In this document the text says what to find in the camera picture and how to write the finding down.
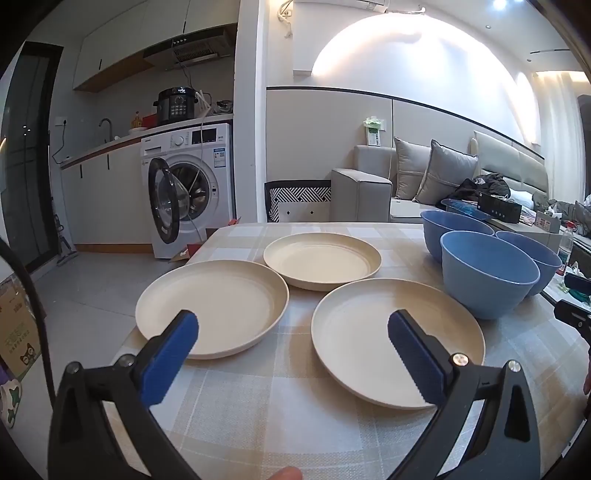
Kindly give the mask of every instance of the sticker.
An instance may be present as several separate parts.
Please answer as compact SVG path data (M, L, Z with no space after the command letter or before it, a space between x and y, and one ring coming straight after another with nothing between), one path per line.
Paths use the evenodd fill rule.
M225 148L214 148L213 149L213 167L225 167L226 166L226 149Z

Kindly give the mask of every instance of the plastic bottle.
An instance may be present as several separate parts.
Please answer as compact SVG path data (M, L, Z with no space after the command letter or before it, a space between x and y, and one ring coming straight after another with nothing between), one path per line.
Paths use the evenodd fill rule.
M558 256L562 260L562 267L556 272L558 275L564 275L566 266L569 264L570 254L573 251L574 231L577 226L573 222L566 222L566 231L562 234L560 239L560 247L558 248Z

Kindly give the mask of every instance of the pressure cooker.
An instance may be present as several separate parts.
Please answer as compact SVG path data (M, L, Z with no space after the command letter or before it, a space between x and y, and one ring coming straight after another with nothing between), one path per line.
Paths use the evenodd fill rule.
M162 90L154 106L158 108L157 123L168 125L195 118L195 90L189 87L174 87Z

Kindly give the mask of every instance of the blue bowl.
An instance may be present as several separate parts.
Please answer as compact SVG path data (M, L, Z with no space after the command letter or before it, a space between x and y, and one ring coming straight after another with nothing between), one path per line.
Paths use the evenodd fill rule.
M540 280L529 255L492 235L449 232L441 237L441 248L445 288L476 318L509 313Z
M444 212L443 210L425 210L421 212L421 218L423 219L423 232L427 249L439 263L441 263L441 244L439 240L441 240L444 233L463 230L487 235L495 234L495 231L487 224L458 213Z
M544 290L552 277L562 266L560 257L556 255L550 248L542 245L540 242L533 240L525 235L520 235L513 232L498 231L496 234L497 238L509 242L511 245L515 245L520 250L523 250L528 254L531 259L538 265L540 269L540 280L537 284L531 287L528 296L537 295Z

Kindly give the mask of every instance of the white curtain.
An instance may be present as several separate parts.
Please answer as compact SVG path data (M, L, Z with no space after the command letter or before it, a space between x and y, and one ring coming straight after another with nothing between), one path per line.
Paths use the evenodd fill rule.
M551 199L582 202L585 193L585 144L579 102L568 72L534 76L540 103L542 155Z

